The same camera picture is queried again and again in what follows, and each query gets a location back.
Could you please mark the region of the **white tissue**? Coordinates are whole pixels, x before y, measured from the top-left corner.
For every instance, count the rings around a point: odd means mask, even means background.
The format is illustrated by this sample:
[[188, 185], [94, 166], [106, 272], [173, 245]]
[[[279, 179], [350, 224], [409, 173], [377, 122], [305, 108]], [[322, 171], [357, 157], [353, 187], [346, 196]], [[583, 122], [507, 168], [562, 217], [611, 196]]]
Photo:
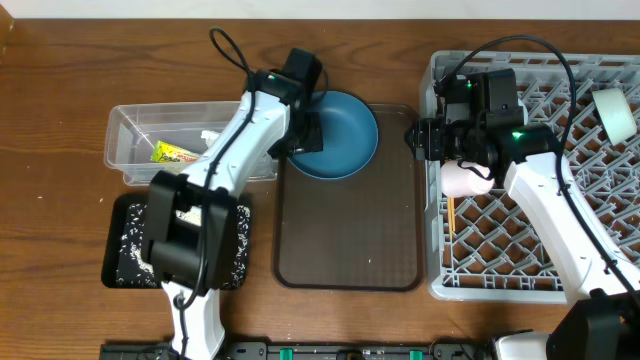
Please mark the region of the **white tissue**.
[[207, 148], [210, 148], [219, 136], [220, 134], [216, 131], [203, 130], [201, 132], [201, 139], [205, 142]]

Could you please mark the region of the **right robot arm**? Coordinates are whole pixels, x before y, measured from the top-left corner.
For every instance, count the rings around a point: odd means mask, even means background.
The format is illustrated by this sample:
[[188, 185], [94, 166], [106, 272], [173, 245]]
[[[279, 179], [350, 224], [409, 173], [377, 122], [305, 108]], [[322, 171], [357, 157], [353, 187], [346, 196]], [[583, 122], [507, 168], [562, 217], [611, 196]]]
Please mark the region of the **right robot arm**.
[[497, 359], [636, 359], [639, 269], [615, 246], [585, 200], [552, 129], [531, 123], [511, 69], [446, 75], [440, 113], [417, 122], [406, 142], [418, 160], [440, 163], [449, 198], [503, 188], [525, 213], [564, 289], [569, 312], [549, 334], [494, 340]]

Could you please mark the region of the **yellow snack wrapper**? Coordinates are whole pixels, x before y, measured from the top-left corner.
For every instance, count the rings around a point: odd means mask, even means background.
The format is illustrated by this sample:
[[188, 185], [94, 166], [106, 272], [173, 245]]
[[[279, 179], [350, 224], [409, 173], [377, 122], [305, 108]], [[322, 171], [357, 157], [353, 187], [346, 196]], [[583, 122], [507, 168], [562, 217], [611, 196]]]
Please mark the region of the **yellow snack wrapper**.
[[199, 154], [191, 152], [179, 146], [164, 141], [157, 141], [154, 145], [150, 160], [155, 163], [182, 163], [194, 162], [199, 157]]

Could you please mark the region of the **wooden chopstick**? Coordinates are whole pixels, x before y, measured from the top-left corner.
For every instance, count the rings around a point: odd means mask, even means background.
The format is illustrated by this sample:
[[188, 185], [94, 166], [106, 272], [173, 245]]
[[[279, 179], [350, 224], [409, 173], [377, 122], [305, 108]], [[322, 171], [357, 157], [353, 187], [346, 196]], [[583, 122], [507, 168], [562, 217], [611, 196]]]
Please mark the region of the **wooden chopstick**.
[[447, 216], [448, 216], [448, 234], [449, 240], [454, 240], [454, 235], [456, 232], [456, 221], [455, 221], [455, 199], [452, 197], [447, 198]]

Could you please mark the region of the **light blue bowl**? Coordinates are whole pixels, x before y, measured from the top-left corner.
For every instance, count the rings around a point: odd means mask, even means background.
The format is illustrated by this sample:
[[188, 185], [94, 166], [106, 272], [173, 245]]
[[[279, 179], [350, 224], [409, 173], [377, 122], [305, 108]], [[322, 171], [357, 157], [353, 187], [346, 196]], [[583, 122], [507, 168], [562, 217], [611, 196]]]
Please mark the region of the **light blue bowl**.
[[520, 106], [520, 109], [522, 110], [522, 116], [523, 116], [523, 126], [527, 125], [529, 122], [529, 118], [528, 118], [528, 110], [526, 108], [525, 103], [521, 100], [518, 99], [518, 105]]

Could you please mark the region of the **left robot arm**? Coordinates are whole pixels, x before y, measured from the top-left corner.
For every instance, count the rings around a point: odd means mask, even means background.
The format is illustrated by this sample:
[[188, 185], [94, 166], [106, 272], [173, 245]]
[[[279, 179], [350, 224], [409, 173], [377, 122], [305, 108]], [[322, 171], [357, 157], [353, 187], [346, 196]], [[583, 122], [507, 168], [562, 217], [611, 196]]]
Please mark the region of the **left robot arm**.
[[170, 358], [217, 355], [225, 337], [219, 292], [237, 259], [240, 195], [264, 156], [322, 150], [319, 120], [309, 111], [322, 72], [313, 53], [294, 48], [282, 69], [248, 73], [240, 105], [214, 144], [179, 174], [153, 177], [140, 255], [171, 302]]

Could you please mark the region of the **pink plastic cup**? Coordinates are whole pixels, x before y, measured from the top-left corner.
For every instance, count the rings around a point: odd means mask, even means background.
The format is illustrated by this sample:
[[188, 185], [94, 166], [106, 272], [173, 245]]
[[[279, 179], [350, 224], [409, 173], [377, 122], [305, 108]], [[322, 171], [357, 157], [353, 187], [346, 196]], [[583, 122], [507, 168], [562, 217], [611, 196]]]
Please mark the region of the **pink plastic cup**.
[[457, 161], [444, 163], [440, 170], [442, 193], [449, 198], [477, 196], [488, 193], [495, 185], [490, 169], [482, 165]]

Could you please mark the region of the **light green small plate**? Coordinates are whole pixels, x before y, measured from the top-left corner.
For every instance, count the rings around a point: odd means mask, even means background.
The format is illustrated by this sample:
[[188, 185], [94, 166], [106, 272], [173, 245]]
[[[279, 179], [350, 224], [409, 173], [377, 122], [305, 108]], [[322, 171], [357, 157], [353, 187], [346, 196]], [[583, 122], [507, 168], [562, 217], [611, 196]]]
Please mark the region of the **light green small plate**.
[[612, 145], [618, 145], [637, 133], [636, 121], [622, 90], [598, 90], [592, 93], [601, 123]]

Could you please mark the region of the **dark blue round plate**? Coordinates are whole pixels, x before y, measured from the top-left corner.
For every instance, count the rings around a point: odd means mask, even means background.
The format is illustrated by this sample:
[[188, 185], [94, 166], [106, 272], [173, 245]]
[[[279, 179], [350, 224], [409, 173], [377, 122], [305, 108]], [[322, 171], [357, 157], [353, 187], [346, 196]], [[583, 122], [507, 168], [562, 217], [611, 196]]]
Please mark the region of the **dark blue round plate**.
[[379, 130], [371, 108], [358, 97], [328, 91], [312, 112], [319, 115], [323, 150], [293, 155], [289, 162], [305, 175], [339, 180], [362, 170], [374, 157]]

